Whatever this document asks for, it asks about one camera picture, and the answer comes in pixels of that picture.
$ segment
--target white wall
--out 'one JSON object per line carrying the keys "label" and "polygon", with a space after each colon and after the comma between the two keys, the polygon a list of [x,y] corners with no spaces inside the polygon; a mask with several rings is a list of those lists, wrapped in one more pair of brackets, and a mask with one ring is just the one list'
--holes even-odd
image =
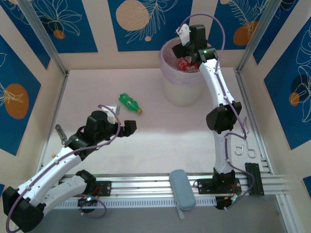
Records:
{"label": "white wall", "polygon": [[311,141],[290,150],[263,80],[310,17],[311,1],[299,0],[259,65],[251,58],[242,73],[273,168],[288,179],[306,232],[311,229],[311,200],[302,178],[311,175]]}
{"label": "white wall", "polygon": [[[0,150],[0,183],[17,187],[35,174],[63,78],[53,62],[48,70],[42,66],[1,7],[0,34],[41,83],[17,156]],[[0,233],[5,232],[5,220],[0,199]]]}
{"label": "white wall", "polygon": [[[60,57],[68,69],[114,69],[114,68],[157,68],[158,51],[118,52],[107,1],[83,0],[86,15],[92,29],[98,53],[66,53]],[[218,0],[193,0],[191,13],[214,15]],[[204,24],[209,35],[212,20],[194,17],[191,24]],[[226,50],[222,66],[236,67],[244,50]]]}

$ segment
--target wire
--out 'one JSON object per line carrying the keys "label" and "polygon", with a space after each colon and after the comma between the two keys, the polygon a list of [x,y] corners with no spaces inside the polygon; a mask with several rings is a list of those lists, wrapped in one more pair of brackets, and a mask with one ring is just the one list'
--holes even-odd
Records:
{"label": "wire", "polygon": [[105,212],[102,215],[99,215],[99,216],[86,215],[85,213],[82,212],[82,206],[87,203],[87,201],[86,201],[86,202],[84,202],[80,206],[80,209],[79,209],[82,216],[85,216],[85,217],[88,217],[88,218],[92,218],[92,219],[100,219],[100,218],[104,217],[107,214],[107,207],[105,206],[105,204],[99,198],[91,196],[91,195],[87,195],[87,194],[78,194],[78,195],[76,195],[76,197],[84,197],[84,198],[91,197],[92,199],[94,199],[97,202],[99,202],[100,204],[102,204],[103,207],[105,208]]}
{"label": "wire", "polygon": [[217,24],[219,25],[219,27],[220,27],[220,29],[221,29],[221,31],[222,31],[222,34],[223,34],[223,44],[222,44],[222,48],[221,48],[221,51],[220,51],[218,60],[217,60],[217,62],[216,62],[215,73],[216,73],[217,80],[218,80],[218,82],[219,82],[219,84],[220,84],[221,90],[222,90],[222,92],[223,92],[224,99],[227,101],[227,103],[229,104],[230,108],[232,109],[232,111],[233,111],[234,115],[236,116],[236,118],[237,118],[237,120],[238,120],[238,122],[239,122],[239,124],[240,124],[240,126],[241,126],[241,129],[242,129],[242,131],[243,131],[243,136],[241,136],[241,135],[239,135],[239,134],[237,134],[237,133],[231,133],[231,132],[229,132],[229,133],[227,133],[227,134],[225,135],[225,158],[226,158],[227,163],[228,163],[233,169],[236,169],[236,170],[238,170],[238,171],[240,171],[240,172],[242,172],[242,173],[244,173],[244,174],[246,174],[246,175],[249,175],[249,176],[252,178],[252,183],[251,183],[251,185],[248,187],[248,189],[247,189],[241,196],[238,197],[238,199],[237,199],[235,202],[233,202],[233,203],[227,208],[227,209],[230,209],[230,208],[231,208],[232,206],[234,206],[239,200],[241,200],[241,199],[246,195],[246,193],[248,193],[248,192],[252,189],[252,187],[253,187],[254,184],[255,184],[255,177],[254,177],[251,173],[249,173],[249,172],[247,172],[247,171],[244,171],[244,170],[241,170],[241,169],[239,169],[239,168],[233,166],[232,163],[229,161],[229,155],[228,155],[228,138],[227,138],[227,137],[228,137],[229,135],[233,135],[233,136],[237,136],[237,137],[239,137],[239,138],[241,138],[241,139],[246,139],[246,138],[247,138],[247,133],[246,133],[245,127],[244,127],[244,125],[243,125],[243,123],[242,123],[242,120],[240,119],[239,114],[237,113],[237,110],[235,110],[235,108],[233,107],[232,103],[229,101],[229,99],[228,99],[228,97],[227,97],[227,95],[226,95],[226,91],[225,91],[224,84],[222,83],[222,80],[221,80],[221,78],[220,78],[220,76],[219,76],[219,72],[218,72],[218,67],[219,67],[220,59],[221,59],[221,57],[222,57],[222,55],[223,55],[223,52],[224,52],[224,50],[225,50],[225,30],[224,30],[224,27],[222,26],[221,22],[220,22],[215,16],[212,16],[212,15],[209,15],[209,14],[205,14],[205,13],[197,13],[197,14],[193,14],[193,15],[190,15],[190,16],[188,16],[187,18],[185,18],[185,20],[180,24],[179,28],[177,29],[178,32],[180,31],[180,29],[181,29],[181,27],[184,25],[184,23],[186,23],[186,21],[188,21],[191,17],[194,17],[194,16],[207,16],[207,17],[212,18],[214,21],[217,22]]}
{"label": "wire", "polygon": [[[108,109],[112,114],[113,116],[117,119],[118,121],[118,129],[117,129],[117,132],[116,134],[113,136],[113,138],[111,138],[109,141],[105,142],[105,143],[102,143],[100,145],[96,145],[96,146],[92,146],[92,147],[83,147],[83,148],[79,148],[79,149],[76,149],[76,150],[73,150],[67,154],[65,154],[64,156],[60,157],[58,160],[56,160],[58,163],[61,162],[62,160],[66,159],[67,157],[69,157],[70,155],[74,154],[74,153],[77,153],[77,152],[80,152],[80,151],[84,151],[84,150],[93,150],[93,149],[99,149],[103,146],[106,146],[106,145],[109,145],[113,140],[115,140],[118,135],[119,135],[119,132],[120,132],[120,129],[121,129],[121,122],[118,118],[118,115],[109,107],[105,106],[105,105],[98,105],[99,108],[106,108]],[[58,163],[53,163],[51,164],[47,169],[45,169],[40,175],[38,175],[37,178],[34,179],[34,181],[32,181],[28,187],[26,187],[26,189],[20,194],[20,196],[16,199],[16,201],[14,202],[14,204],[12,205],[10,211],[9,211],[9,214],[8,214],[8,218],[6,219],[6,224],[5,224],[5,227],[6,227],[6,231],[8,233],[16,233],[18,232],[20,229],[17,229],[15,231],[11,231],[10,230],[10,220],[11,220],[11,217],[12,217],[12,214],[13,214],[13,211],[14,209],[16,208],[18,202],[22,199],[22,197],[28,192],[31,190],[31,188],[35,185],[35,183],[37,183],[49,170],[51,170],[55,165],[57,165]]]}

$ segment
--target metal pole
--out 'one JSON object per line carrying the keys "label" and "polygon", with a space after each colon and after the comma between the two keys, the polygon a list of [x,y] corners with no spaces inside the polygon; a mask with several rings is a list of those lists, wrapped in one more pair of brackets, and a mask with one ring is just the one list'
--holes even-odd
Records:
{"label": "metal pole", "polygon": [[59,71],[66,76],[66,69],[64,64],[62,63],[60,57],[58,56],[58,52],[49,37],[48,33],[46,32],[45,28],[43,27],[38,15],[36,14],[31,1],[27,0],[16,0],[18,6],[22,13],[25,15],[28,23],[30,24],[31,28],[35,32],[36,36],[40,40],[41,44],[43,45],[44,49],[50,56],[50,58],[55,62],[55,65],[59,69]]}
{"label": "metal pole", "polygon": [[282,0],[270,0],[267,8],[262,14],[262,17],[259,20],[259,23],[246,46],[245,53],[241,58],[239,65],[237,67],[237,71],[240,73],[248,59],[253,55],[255,49],[257,48],[262,36],[264,35],[265,31],[267,30],[271,20],[273,19],[278,7],[280,6]]}

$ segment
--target orange circle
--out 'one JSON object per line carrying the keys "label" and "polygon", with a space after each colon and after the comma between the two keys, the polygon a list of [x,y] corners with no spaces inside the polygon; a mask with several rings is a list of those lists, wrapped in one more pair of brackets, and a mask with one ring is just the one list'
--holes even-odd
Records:
{"label": "orange circle", "polygon": [[145,37],[145,41],[147,41],[147,42],[151,41],[151,37],[150,36],[146,36]]}
{"label": "orange circle", "polygon": [[64,39],[65,38],[65,33],[63,32],[63,31],[61,31],[61,30],[55,30],[54,32],[53,32],[53,35],[57,38],[57,39],[60,39],[60,40],[62,40],[62,39]]}
{"label": "orange circle", "polygon": [[296,93],[296,92],[291,93],[290,104],[294,107],[299,104],[299,94],[298,93]]}
{"label": "orange circle", "polygon": [[13,4],[15,4],[15,5],[17,5],[16,0],[8,0],[8,1],[11,2],[11,3],[13,3]]}
{"label": "orange circle", "polygon": [[20,84],[10,84],[5,89],[4,96],[7,113],[15,119],[23,119],[29,107],[27,90]]}
{"label": "orange circle", "polygon": [[221,4],[228,4],[229,2],[231,2],[231,0],[220,0]]}
{"label": "orange circle", "polygon": [[137,0],[126,0],[116,10],[119,25],[127,31],[144,28],[149,22],[147,8]]}
{"label": "orange circle", "polygon": [[253,35],[255,28],[257,27],[257,21],[251,21],[241,27],[239,27],[233,36],[233,42],[236,45],[244,46],[247,45],[250,38]]}

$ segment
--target small metal part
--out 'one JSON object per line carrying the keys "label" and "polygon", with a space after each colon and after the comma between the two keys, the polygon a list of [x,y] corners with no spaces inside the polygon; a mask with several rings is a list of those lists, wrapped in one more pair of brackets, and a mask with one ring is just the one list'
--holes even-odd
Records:
{"label": "small metal part", "polygon": [[116,108],[116,114],[119,115],[120,114],[120,105],[117,105],[117,108]]}
{"label": "small metal part", "polygon": [[[243,126],[245,128],[245,131],[246,131],[246,136],[248,136],[249,134],[249,128],[247,126],[247,116],[244,118],[244,121],[243,121]],[[256,158],[256,151],[254,149],[249,149],[248,148],[248,141],[247,139],[244,139],[242,141],[242,146],[241,147],[238,147],[236,146],[234,148],[234,153],[237,155],[237,156],[241,156],[243,154],[243,151],[244,151],[244,143],[246,142],[246,151],[247,151],[247,156],[251,159],[254,159]]]}
{"label": "small metal part", "polygon": [[60,137],[60,140],[62,141],[62,145],[64,145],[65,142],[67,141],[67,136],[65,132],[63,131],[62,127],[59,124],[55,125],[55,129]]}

